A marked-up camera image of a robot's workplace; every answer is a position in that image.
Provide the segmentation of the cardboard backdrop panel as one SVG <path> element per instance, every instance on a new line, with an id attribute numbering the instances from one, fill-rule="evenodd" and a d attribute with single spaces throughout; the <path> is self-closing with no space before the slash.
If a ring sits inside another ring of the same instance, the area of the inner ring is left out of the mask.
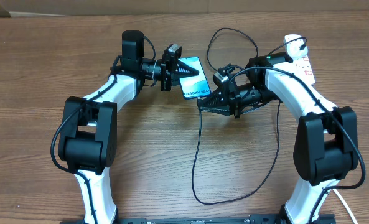
<path id="1" fill-rule="evenodd" d="M 369 0 L 0 0 L 0 17 L 361 10 Z"/>

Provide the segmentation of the blue Galaxy smartphone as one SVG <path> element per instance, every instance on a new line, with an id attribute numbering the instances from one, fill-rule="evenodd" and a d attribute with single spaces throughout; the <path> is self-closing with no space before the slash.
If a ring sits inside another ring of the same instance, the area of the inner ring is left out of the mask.
<path id="1" fill-rule="evenodd" d="M 205 76 L 202 64 L 198 57 L 180 58 L 180 62 L 194 68 L 199 72 L 197 76 L 191 76 L 180 79 L 180 86 L 183 96 L 186 100 L 193 98 L 202 98 L 211 94 L 210 87 Z"/>

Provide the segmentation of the white power strip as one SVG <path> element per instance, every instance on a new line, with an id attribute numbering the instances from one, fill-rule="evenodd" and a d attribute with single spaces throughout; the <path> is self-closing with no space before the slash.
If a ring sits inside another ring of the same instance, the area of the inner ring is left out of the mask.
<path id="1" fill-rule="evenodd" d="M 311 63 L 307 56 L 293 60 L 297 69 L 296 74 L 303 80 L 304 83 L 308 85 L 314 85 L 315 78 L 312 71 Z"/>

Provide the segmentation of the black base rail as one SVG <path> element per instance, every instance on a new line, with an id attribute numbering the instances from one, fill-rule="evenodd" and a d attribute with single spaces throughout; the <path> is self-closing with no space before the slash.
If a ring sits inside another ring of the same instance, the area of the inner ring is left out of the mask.
<path id="1" fill-rule="evenodd" d="M 113 220 L 112 224 L 289 224 L 278 214 L 250 215 L 248 217 L 225 218 L 179 218 L 179 219 L 145 219 L 124 218 Z"/>

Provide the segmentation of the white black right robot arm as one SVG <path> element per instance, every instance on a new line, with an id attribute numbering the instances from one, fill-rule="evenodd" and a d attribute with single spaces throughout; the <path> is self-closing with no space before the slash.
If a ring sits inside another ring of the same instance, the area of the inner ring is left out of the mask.
<path id="1" fill-rule="evenodd" d="M 242 70 L 248 83 L 238 85 L 239 73 L 227 65 L 214 75 L 217 89 L 198 100 L 200 111 L 239 117 L 272 100 L 285 104 L 296 119 L 293 159 L 299 179 L 290 199 L 277 214 L 254 214 L 250 223 L 334 223 L 319 210 L 340 180 L 364 163 L 357 147 L 357 116 L 338 107 L 313 87 L 306 54 L 286 52 L 251 58 Z"/>

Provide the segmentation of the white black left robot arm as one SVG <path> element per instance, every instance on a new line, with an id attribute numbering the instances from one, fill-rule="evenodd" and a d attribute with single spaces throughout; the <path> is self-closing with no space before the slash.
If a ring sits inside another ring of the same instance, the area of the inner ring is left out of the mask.
<path id="1" fill-rule="evenodd" d="M 122 53 L 110 68 L 108 81 L 97 91 L 65 102 L 63 120 L 50 146 L 52 160 L 67 165 L 80 185 L 85 216 L 82 223 L 118 223 L 110 167 L 118 147 L 117 114 L 135 99 L 146 80 L 161 83 L 162 91 L 180 85 L 183 91 L 205 76 L 198 57 L 182 58 L 182 48 L 169 45 L 160 59 L 145 58 L 148 38 L 139 30 L 122 33 Z"/>

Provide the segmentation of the white USB charger plug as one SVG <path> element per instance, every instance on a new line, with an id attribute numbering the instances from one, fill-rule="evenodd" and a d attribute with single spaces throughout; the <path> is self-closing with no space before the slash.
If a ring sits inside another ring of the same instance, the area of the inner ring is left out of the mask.
<path id="1" fill-rule="evenodd" d="M 286 52 L 293 60 L 307 56 L 308 48 L 306 42 L 307 40 L 298 34 L 285 35 L 283 40 Z"/>

